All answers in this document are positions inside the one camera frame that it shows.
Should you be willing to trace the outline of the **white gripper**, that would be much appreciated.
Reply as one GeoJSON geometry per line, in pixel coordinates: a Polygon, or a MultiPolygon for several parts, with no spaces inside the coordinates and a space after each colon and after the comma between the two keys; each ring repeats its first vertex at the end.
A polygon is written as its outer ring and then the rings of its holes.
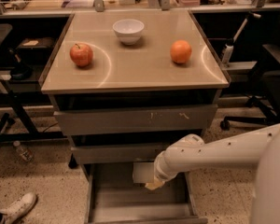
{"type": "Polygon", "coordinates": [[[154,161],[141,161],[133,164],[133,182],[146,183],[145,188],[149,190],[159,189],[177,176],[166,163],[164,157],[157,157],[154,161]]]}

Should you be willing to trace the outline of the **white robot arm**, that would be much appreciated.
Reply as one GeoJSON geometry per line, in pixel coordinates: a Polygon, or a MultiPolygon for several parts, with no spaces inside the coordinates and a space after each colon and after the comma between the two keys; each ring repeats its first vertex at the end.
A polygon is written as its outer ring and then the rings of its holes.
{"type": "Polygon", "coordinates": [[[154,190],[193,169],[249,166],[257,168],[249,224],[280,224],[280,123],[211,143],[188,134],[136,164],[133,181],[154,190]]]}

